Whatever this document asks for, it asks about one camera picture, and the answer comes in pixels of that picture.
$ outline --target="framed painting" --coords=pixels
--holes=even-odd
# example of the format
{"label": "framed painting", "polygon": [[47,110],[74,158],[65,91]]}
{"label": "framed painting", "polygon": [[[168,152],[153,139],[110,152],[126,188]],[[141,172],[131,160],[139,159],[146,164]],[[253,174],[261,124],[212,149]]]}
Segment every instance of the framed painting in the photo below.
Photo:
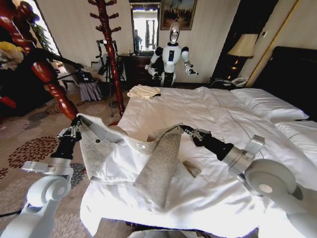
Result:
{"label": "framed painting", "polygon": [[191,30],[197,0],[162,0],[160,29],[168,30],[177,21],[181,30]]}

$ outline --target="window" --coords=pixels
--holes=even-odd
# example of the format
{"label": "window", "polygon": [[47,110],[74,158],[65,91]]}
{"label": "window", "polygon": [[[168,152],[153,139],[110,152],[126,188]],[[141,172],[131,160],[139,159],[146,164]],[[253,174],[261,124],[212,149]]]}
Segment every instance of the window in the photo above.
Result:
{"label": "window", "polygon": [[44,38],[45,42],[41,42],[41,40],[39,39],[40,44],[42,45],[43,49],[48,50],[48,51],[59,56],[59,52],[58,52],[58,49],[56,47],[56,44],[53,40],[53,37],[51,36],[51,33],[49,32],[49,29],[48,29],[48,27],[43,19],[42,13],[40,12],[36,2],[34,0],[24,0],[24,1],[26,1],[28,4],[30,4],[31,7],[33,8],[33,12],[40,17],[40,19],[38,21],[36,21],[35,23],[36,23],[36,25],[43,28],[43,30],[40,32],[40,35],[41,36],[43,35],[42,37]]}
{"label": "window", "polygon": [[131,2],[134,52],[153,52],[159,39],[159,2]]}

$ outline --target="cushion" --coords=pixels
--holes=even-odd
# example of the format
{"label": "cushion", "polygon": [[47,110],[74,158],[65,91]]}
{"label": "cushion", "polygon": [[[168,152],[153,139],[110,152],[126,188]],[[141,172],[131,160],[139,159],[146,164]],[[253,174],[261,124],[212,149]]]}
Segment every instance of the cushion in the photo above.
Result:
{"label": "cushion", "polygon": [[243,88],[231,92],[252,111],[272,122],[303,120],[309,117],[297,107],[262,89]]}

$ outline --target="wooden coat rack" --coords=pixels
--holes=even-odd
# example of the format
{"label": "wooden coat rack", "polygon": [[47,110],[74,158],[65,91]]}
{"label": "wooden coat rack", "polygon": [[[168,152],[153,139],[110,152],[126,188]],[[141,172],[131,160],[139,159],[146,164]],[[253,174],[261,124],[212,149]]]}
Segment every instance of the wooden coat rack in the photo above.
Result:
{"label": "wooden coat rack", "polygon": [[[0,27],[10,33],[14,43],[20,46],[26,54],[36,48],[36,40],[30,33],[28,23],[34,17],[32,7],[27,2],[22,1],[16,8],[12,1],[0,0]],[[35,60],[32,70],[47,85],[50,94],[58,101],[62,112],[73,120],[78,113],[77,108],[67,98],[63,87],[58,83],[57,74],[51,64],[46,59]]]}
{"label": "wooden coat rack", "polygon": [[99,15],[90,13],[90,16],[93,18],[99,19],[101,22],[100,26],[96,26],[96,29],[98,31],[101,31],[105,36],[106,50],[107,50],[108,56],[110,58],[111,72],[112,72],[112,76],[114,78],[115,94],[116,94],[117,101],[118,101],[119,113],[122,116],[123,112],[124,112],[123,96],[122,96],[121,84],[120,84],[120,80],[119,80],[119,72],[118,72],[118,69],[116,66],[116,61],[115,61],[115,51],[114,51],[114,47],[112,45],[112,37],[111,37],[111,33],[116,32],[116,31],[120,31],[121,27],[116,27],[112,30],[110,29],[109,19],[116,18],[119,16],[119,14],[115,13],[111,16],[108,16],[107,11],[106,11],[106,6],[114,5],[117,3],[117,1],[111,0],[109,2],[105,2],[105,0],[88,0],[88,2],[90,4],[96,5],[98,7]]}

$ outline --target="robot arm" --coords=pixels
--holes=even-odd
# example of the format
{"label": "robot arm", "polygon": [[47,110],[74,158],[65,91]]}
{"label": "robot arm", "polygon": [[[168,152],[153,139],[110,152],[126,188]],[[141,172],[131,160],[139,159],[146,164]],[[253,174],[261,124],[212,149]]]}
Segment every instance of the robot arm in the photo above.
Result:
{"label": "robot arm", "polygon": [[71,189],[73,169],[70,166],[74,145],[81,139],[79,120],[59,135],[59,146],[51,154],[49,164],[27,161],[22,170],[47,175],[36,181],[28,190],[20,215],[3,231],[1,238],[49,238],[54,227],[55,212],[59,202]]}
{"label": "robot arm", "polygon": [[181,55],[182,55],[182,58],[183,58],[183,60],[184,60],[185,72],[186,72],[186,74],[198,74],[197,72],[195,72],[195,71],[193,70],[193,65],[190,64],[190,61],[189,61],[189,59],[188,59],[188,55],[189,55],[188,52],[189,52],[188,47],[182,48],[182,53],[181,53]]}
{"label": "robot arm", "polygon": [[317,237],[317,191],[300,186],[292,172],[279,162],[259,159],[255,154],[264,138],[254,136],[244,150],[212,137],[210,131],[182,125],[194,144],[204,146],[225,162],[229,173],[237,176],[253,194],[269,197],[287,215],[292,225],[307,238]]}
{"label": "robot arm", "polygon": [[149,72],[150,75],[152,75],[153,79],[159,79],[159,73],[156,68],[152,68],[152,65],[155,64],[155,62],[158,60],[158,58],[163,54],[163,48],[157,47],[155,49],[155,52],[150,60],[150,64],[147,64],[145,66],[145,70]]}

